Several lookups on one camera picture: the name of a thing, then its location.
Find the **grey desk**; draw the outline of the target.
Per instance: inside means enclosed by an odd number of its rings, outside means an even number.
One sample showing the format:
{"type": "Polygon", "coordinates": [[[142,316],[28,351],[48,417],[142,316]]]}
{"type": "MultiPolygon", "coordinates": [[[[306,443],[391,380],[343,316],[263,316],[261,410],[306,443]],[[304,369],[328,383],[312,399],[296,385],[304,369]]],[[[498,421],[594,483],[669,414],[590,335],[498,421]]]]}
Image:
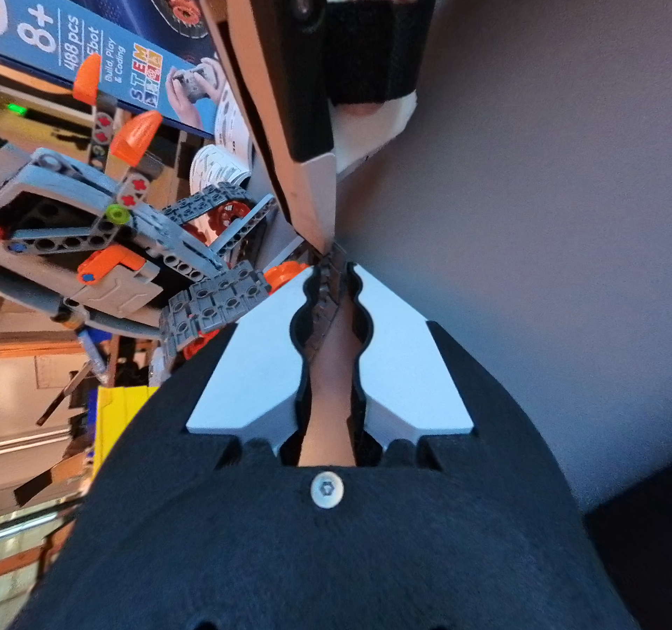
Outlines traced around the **grey desk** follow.
{"type": "Polygon", "coordinates": [[[337,242],[517,400],[588,512],[671,463],[671,0],[437,0],[337,242]]]}

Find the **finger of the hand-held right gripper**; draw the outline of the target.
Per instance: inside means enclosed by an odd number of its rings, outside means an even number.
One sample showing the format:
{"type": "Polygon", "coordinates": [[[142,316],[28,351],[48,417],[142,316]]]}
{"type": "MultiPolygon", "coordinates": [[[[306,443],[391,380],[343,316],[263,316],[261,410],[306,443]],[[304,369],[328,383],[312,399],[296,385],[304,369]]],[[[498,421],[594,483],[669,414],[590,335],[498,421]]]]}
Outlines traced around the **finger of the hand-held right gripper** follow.
{"type": "Polygon", "coordinates": [[[337,161],[333,152],[294,164],[294,228],[320,254],[335,236],[337,161]]]}
{"type": "Polygon", "coordinates": [[[199,3],[286,220],[317,247],[318,161],[298,163],[290,154],[251,0],[199,3]]]}

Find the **yellow plastic bin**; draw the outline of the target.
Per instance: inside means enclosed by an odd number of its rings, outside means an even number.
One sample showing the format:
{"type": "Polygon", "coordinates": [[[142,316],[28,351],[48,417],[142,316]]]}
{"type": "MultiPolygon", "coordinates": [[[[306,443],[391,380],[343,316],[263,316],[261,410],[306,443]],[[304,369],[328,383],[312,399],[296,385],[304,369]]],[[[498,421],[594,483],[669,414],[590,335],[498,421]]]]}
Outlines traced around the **yellow plastic bin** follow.
{"type": "Polygon", "coordinates": [[[100,387],[97,391],[96,431],[93,443],[95,478],[130,422],[139,413],[158,387],[100,387]]]}

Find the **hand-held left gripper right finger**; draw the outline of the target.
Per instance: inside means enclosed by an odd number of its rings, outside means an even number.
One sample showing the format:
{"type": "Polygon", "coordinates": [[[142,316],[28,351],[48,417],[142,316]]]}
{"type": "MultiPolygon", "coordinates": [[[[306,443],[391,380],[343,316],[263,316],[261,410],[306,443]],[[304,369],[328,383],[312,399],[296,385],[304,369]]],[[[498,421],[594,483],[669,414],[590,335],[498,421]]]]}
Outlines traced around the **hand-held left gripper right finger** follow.
{"type": "Polygon", "coordinates": [[[377,465],[393,442],[468,435],[474,422],[430,321],[358,264],[348,265],[354,361],[348,429],[357,465],[377,465]]]}

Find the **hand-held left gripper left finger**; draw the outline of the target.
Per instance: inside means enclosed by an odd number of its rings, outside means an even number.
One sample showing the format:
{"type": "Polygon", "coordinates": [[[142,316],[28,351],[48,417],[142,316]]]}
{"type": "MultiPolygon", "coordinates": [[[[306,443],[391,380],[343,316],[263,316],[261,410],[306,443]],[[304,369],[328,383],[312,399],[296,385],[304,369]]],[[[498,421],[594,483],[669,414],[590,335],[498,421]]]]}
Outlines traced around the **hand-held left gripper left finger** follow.
{"type": "Polygon", "coordinates": [[[190,434],[241,444],[268,443],[284,465],[297,465],[311,412],[307,341],[321,275],[306,268],[236,324],[196,402],[190,434]]]}

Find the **black perforated mat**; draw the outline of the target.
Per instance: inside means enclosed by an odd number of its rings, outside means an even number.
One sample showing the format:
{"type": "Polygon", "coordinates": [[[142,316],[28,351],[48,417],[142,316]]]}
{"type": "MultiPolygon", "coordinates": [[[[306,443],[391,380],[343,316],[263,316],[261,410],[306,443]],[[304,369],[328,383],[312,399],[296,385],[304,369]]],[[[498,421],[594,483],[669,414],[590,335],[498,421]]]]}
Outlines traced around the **black perforated mat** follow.
{"type": "Polygon", "coordinates": [[[603,565],[642,629],[671,628],[671,467],[583,517],[603,565]]]}

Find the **blue robot kit box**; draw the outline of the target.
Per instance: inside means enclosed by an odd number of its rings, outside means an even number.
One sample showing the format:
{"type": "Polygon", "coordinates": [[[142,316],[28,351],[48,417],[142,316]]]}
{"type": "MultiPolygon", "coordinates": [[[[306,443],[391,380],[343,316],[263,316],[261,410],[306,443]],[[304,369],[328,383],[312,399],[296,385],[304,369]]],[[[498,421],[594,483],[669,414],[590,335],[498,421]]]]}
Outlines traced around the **blue robot kit box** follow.
{"type": "Polygon", "coordinates": [[[101,59],[99,89],[219,145],[247,134],[196,0],[1,0],[1,59],[69,86],[101,59]]]}

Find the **white instruction booklet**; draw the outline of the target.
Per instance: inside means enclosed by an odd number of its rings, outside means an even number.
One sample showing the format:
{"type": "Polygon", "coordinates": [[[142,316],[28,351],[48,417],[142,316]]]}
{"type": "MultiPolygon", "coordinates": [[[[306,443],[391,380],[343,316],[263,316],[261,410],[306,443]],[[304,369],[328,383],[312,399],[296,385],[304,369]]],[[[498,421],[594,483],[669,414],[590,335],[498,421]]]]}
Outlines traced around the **white instruction booklet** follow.
{"type": "Polygon", "coordinates": [[[224,82],[214,121],[214,143],[202,147],[191,162],[189,189],[194,195],[220,182],[247,188],[255,151],[245,119],[224,82]]]}

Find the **grey orange building-block toy robot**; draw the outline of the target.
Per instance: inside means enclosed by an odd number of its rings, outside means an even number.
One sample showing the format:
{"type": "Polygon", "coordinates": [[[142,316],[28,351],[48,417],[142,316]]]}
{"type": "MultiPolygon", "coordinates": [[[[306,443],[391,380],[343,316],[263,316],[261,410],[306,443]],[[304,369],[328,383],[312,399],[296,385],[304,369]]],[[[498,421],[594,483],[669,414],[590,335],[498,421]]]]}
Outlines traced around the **grey orange building-block toy robot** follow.
{"type": "Polygon", "coordinates": [[[207,186],[164,209],[147,200],[163,172],[149,151],[157,111],[113,128],[114,98],[99,88],[102,59],[75,75],[75,99],[96,108],[85,164],[48,148],[1,141],[1,296],[79,330],[161,339],[172,362],[235,323],[280,287],[290,256],[322,256],[299,237],[266,267],[249,259],[278,205],[233,183],[207,186]]]}

